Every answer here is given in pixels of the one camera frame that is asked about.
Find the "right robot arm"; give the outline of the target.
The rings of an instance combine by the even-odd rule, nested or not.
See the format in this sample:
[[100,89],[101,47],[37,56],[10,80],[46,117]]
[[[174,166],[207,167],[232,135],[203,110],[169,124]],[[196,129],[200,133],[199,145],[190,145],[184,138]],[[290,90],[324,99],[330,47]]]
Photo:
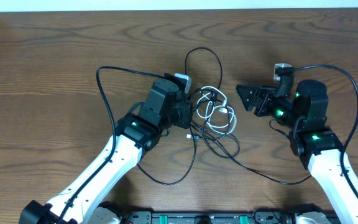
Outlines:
[[358,178],[344,146],[326,125],[327,88],[317,80],[299,82],[295,97],[265,85],[238,85],[244,108],[258,117],[271,116],[291,130],[290,147],[328,197],[341,223],[358,223]]

